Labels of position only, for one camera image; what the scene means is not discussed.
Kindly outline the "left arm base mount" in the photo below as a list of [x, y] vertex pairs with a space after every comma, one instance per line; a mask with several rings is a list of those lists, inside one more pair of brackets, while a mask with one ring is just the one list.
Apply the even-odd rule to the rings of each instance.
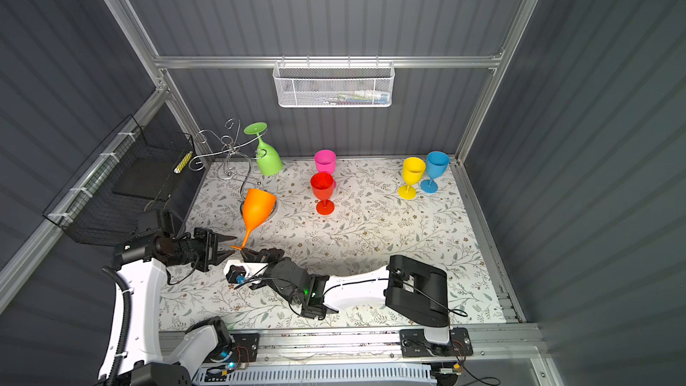
[[205, 362], [247, 365], [257, 361], [260, 335], [256, 332], [230, 331], [219, 316], [195, 323], [185, 331], [186, 336], [207, 328], [216, 344], [205, 355]]

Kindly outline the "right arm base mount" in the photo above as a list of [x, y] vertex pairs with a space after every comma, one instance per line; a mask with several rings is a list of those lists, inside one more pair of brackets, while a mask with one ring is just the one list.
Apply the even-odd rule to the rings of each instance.
[[399, 331], [403, 357], [471, 357], [473, 345], [462, 327], [404, 329]]

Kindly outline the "yellow wine glass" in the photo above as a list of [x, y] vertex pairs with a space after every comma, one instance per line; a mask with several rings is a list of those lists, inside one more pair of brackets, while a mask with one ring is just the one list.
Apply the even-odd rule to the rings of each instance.
[[423, 178], [426, 170], [425, 162], [419, 157], [409, 157], [403, 162], [402, 178], [404, 185], [398, 189], [398, 196], [405, 200], [416, 198], [414, 185]]

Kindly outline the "blue wine glass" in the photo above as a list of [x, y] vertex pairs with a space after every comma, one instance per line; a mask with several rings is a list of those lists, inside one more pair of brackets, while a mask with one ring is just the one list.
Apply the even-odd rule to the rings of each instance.
[[422, 191], [428, 194], [433, 194], [438, 191], [439, 186], [436, 182], [437, 178], [441, 177], [448, 169], [450, 157], [441, 151], [432, 151], [426, 158], [426, 180], [420, 183]]

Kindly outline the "pink wine glass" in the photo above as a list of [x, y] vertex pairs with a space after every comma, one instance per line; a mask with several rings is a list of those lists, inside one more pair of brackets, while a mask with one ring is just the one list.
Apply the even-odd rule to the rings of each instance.
[[332, 150], [318, 151], [314, 156], [315, 167], [318, 173], [333, 175], [336, 170], [337, 156]]

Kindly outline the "orange wine glass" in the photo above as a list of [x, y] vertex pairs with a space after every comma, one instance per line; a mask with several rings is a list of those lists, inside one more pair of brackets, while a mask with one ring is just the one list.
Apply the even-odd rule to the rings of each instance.
[[262, 189], [250, 189], [243, 204], [242, 217], [246, 225], [246, 233], [240, 246], [232, 246], [236, 250], [246, 248], [250, 234], [263, 224], [272, 214], [277, 198]]

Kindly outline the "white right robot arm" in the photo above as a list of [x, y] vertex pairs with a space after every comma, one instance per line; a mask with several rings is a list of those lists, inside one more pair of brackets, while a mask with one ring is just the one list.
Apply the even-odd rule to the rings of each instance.
[[466, 357], [468, 343], [452, 338], [450, 316], [466, 317], [448, 306], [448, 275], [441, 268], [402, 255], [369, 273], [335, 276], [309, 273], [280, 249], [245, 250], [243, 259], [228, 262], [223, 274], [237, 288], [268, 287], [283, 298], [298, 317], [323, 321], [328, 315], [358, 306], [382, 305], [423, 327], [415, 338], [401, 339], [405, 354]]

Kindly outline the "red wine glass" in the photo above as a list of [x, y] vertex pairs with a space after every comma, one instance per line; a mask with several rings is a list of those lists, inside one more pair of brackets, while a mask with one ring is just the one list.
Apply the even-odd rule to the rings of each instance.
[[316, 211], [321, 216], [332, 214], [335, 205], [330, 200], [334, 191], [334, 178], [328, 173], [316, 173], [310, 180], [314, 196], [318, 199]]

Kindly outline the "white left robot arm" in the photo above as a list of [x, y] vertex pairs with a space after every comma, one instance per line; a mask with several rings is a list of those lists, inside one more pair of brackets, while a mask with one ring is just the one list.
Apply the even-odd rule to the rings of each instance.
[[220, 249], [227, 235], [207, 228], [185, 232], [167, 210], [138, 218], [130, 239], [117, 245], [103, 272], [115, 283], [114, 317], [100, 385], [189, 385], [202, 364], [211, 360], [221, 373], [239, 368], [242, 358], [225, 323], [215, 316], [189, 327], [182, 342], [165, 356], [159, 338], [161, 290], [173, 285], [171, 266], [206, 273], [232, 255]]

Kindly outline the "green wine glass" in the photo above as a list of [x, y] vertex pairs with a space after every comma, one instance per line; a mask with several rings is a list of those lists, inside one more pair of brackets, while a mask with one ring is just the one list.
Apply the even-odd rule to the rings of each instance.
[[269, 177], [283, 169], [283, 162], [276, 149], [262, 139], [262, 135], [266, 133], [267, 129], [267, 123], [252, 123], [244, 129], [244, 133], [257, 137], [258, 145], [255, 151], [255, 160], [262, 175]]

